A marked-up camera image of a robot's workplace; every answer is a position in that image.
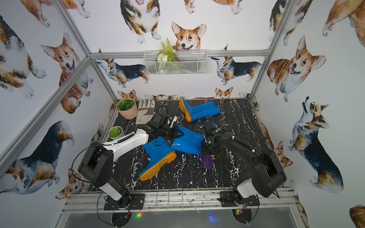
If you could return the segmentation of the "purple cloth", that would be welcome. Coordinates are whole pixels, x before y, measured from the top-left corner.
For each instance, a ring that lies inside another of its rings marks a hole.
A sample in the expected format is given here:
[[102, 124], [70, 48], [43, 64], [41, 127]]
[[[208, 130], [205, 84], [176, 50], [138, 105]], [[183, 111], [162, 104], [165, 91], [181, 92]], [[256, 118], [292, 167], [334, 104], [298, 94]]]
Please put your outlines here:
[[199, 152], [199, 157], [201, 159], [201, 162], [205, 165], [205, 167], [207, 169], [212, 169], [213, 168], [213, 162], [214, 162], [214, 157], [208, 154], [204, 154], [202, 152], [201, 147], [198, 147], [198, 152]]

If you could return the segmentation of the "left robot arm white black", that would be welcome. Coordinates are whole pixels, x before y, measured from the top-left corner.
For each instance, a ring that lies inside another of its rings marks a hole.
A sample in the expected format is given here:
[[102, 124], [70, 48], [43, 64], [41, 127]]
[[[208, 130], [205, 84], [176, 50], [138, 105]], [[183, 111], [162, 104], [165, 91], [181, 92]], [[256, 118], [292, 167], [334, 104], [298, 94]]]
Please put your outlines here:
[[114, 163], [121, 156], [142, 146], [150, 157], [150, 162], [140, 175], [146, 181], [154, 177], [161, 168], [176, 158], [176, 153], [168, 141], [183, 136], [178, 126], [143, 125], [142, 128], [119, 139], [99, 144], [92, 143], [79, 165], [79, 173], [95, 188], [99, 188], [119, 204], [128, 200], [129, 191], [113, 178]]

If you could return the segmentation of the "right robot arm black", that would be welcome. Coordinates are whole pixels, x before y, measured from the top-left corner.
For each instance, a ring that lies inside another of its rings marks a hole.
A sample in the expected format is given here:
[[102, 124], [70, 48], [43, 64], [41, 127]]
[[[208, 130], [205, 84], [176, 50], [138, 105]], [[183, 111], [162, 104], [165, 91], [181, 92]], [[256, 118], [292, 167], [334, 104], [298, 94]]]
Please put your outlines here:
[[204, 133], [204, 154], [215, 152], [231, 152], [245, 163], [248, 179], [233, 188], [241, 198], [254, 195], [269, 197], [277, 192], [285, 181], [286, 175], [273, 150], [262, 150], [247, 144], [232, 134], [224, 134], [220, 129]]

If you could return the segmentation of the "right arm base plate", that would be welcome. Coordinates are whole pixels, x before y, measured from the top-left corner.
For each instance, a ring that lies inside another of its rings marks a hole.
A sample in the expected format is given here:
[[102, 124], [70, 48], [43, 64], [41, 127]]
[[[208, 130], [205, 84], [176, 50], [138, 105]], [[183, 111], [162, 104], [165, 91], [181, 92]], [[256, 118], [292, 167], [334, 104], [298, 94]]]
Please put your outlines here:
[[222, 207], [238, 207], [238, 206], [259, 206], [260, 202], [256, 196], [243, 198], [239, 193], [234, 191], [222, 191], [217, 199]]

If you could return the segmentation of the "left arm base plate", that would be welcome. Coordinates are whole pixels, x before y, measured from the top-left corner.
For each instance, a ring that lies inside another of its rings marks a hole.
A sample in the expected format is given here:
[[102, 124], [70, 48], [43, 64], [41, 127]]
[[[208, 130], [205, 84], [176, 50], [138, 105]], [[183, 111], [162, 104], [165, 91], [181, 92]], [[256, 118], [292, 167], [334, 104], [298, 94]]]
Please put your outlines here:
[[123, 196], [120, 200], [115, 201], [107, 196], [104, 205], [105, 211], [116, 210], [142, 210], [144, 206], [145, 194], [130, 193]]

